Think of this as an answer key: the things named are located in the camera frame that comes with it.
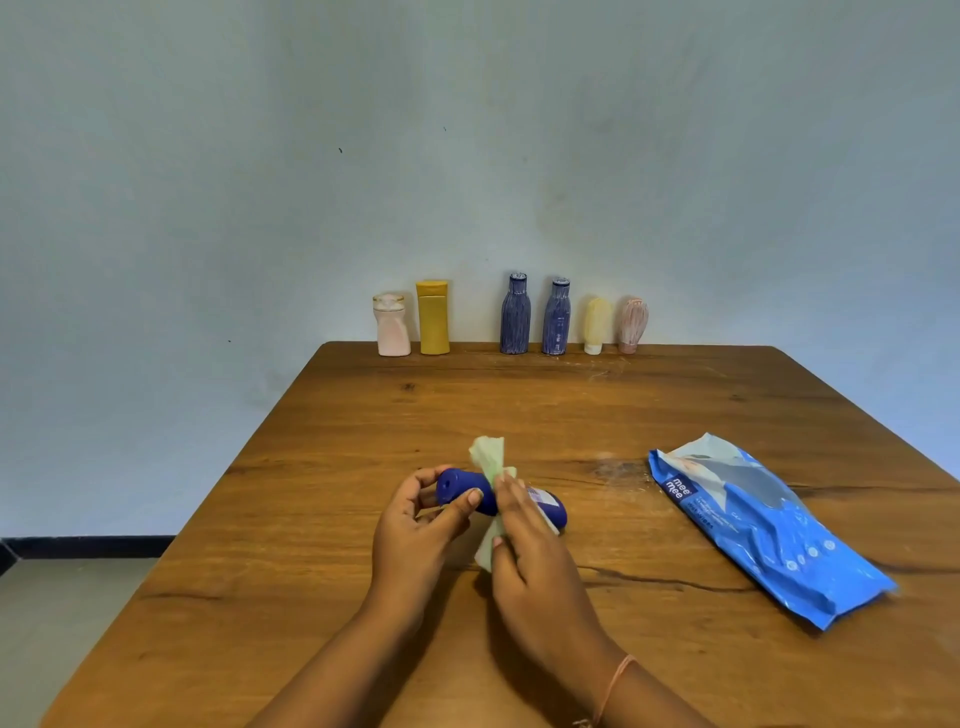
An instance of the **hand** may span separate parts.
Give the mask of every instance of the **hand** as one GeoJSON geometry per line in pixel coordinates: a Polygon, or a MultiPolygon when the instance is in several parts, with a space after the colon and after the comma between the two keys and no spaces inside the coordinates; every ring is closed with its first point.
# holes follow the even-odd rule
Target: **hand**
{"type": "Polygon", "coordinates": [[[410,474],[396,489],[373,534],[373,578],[364,609],[374,610],[404,632],[420,626],[423,609],[444,566],[446,549],[469,527],[470,514],[483,494],[460,494],[442,510],[430,488],[448,465],[410,474]]]}
{"type": "Polygon", "coordinates": [[[509,543],[493,540],[493,599],[520,648],[593,711],[626,653],[590,604],[577,566],[522,480],[493,483],[509,543]]]}

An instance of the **floor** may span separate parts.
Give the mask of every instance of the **floor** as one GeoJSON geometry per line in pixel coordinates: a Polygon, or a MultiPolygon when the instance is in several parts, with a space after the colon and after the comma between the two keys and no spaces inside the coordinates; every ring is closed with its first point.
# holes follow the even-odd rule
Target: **floor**
{"type": "Polygon", "coordinates": [[[156,559],[29,560],[0,576],[4,728],[40,717],[156,559]]]}

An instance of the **left hand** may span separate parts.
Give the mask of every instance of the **left hand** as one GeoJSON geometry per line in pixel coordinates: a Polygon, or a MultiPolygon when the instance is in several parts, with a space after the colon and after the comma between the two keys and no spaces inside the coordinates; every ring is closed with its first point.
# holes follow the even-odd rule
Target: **left hand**
{"type": "Polygon", "coordinates": [[[437,478],[449,465],[422,468],[400,483],[373,534],[373,578],[364,607],[398,619],[403,631],[420,626],[423,609],[444,566],[446,549],[469,527],[483,494],[461,494],[443,510],[437,505],[437,478]]]}

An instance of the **bracelet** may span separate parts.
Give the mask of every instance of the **bracelet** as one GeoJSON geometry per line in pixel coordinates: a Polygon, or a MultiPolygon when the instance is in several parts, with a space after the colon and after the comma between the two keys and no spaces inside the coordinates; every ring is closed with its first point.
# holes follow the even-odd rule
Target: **bracelet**
{"type": "Polygon", "coordinates": [[[634,657],[633,655],[627,655],[620,662],[620,665],[617,667],[616,672],[613,674],[613,678],[611,679],[610,684],[607,686],[607,694],[603,696],[603,702],[600,703],[600,707],[597,708],[597,712],[593,715],[594,728],[597,728],[597,726],[600,725],[600,718],[603,717],[603,712],[607,708],[607,703],[610,702],[610,695],[613,692],[613,686],[616,685],[616,681],[620,679],[620,675],[622,675],[624,670],[627,669],[627,666],[630,663],[635,663],[635,662],[636,662],[636,657],[634,657]]]}

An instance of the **blue patterned bottle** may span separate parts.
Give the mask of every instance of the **blue patterned bottle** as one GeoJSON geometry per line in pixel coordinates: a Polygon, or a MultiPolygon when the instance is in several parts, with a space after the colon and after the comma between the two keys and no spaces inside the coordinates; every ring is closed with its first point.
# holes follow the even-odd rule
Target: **blue patterned bottle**
{"type": "Polygon", "coordinates": [[[558,356],[566,351],[570,333],[570,281],[553,279],[553,290],[543,312],[543,353],[558,356]]]}
{"type": "Polygon", "coordinates": [[[510,290],[500,309],[500,350],[526,353],[530,345],[530,297],[527,274],[511,273],[510,290]]]}

